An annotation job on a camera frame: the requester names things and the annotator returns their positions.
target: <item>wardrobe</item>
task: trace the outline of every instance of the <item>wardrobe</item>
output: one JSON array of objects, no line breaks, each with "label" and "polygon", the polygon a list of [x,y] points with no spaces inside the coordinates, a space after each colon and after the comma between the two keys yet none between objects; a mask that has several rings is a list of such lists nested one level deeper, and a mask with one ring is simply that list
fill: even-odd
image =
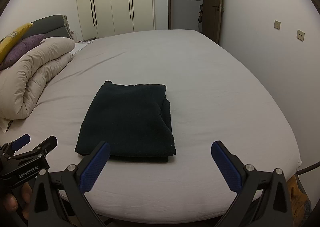
[{"label": "wardrobe", "polygon": [[154,30],[153,0],[77,0],[83,39]]}]

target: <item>brown wooden door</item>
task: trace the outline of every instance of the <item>brown wooden door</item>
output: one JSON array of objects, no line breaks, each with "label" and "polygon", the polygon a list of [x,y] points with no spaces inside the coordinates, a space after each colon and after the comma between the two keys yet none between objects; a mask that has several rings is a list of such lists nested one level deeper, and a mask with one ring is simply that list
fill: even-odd
[{"label": "brown wooden door", "polygon": [[203,0],[202,33],[219,43],[222,0]]}]

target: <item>fitted sheet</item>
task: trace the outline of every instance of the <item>fitted sheet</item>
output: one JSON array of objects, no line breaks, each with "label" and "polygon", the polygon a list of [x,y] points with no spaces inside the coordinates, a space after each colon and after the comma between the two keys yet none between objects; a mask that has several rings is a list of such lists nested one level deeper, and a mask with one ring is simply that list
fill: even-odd
[{"label": "fitted sheet", "polygon": [[80,126],[106,80],[167,86],[177,155],[168,163],[108,161],[86,193],[99,214],[141,223],[223,214],[236,194],[211,157],[215,140],[258,170],[282,168],[287,180],[301,163],[291,127],[267,90],[227,51],[191,30],[94,40],[46,85],[27,119],[0,132],[1,145],[27,133],[31,142],[19,151],[25,152],[54,135],[58,146],[47,156],[49,171],[79,163]]}]

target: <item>folded dark green garment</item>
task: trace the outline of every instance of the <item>folded dark green garment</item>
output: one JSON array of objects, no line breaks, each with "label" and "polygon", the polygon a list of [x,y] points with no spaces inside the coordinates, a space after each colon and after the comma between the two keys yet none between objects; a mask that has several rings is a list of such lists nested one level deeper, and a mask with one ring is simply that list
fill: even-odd
[{"label": "folded dark green garment", "polygon": [[114,156],[175,155],[165,90],[165,85],[124,86],[106,81],[84,118],[75,151],[89,154],[103,140]]}]

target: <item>headboard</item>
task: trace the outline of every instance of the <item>headboard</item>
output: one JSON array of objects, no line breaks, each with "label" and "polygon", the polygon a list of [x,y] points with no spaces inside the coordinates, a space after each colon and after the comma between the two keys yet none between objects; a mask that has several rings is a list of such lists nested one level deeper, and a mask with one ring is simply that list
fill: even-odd
[{"label": "headboard", "polygon": [[65,15],[52,15],[36,20],[33,26],[23,35],[22,39],[27,37],[46,33],[46,38],[65,37],[72,39],[67,17]]}]

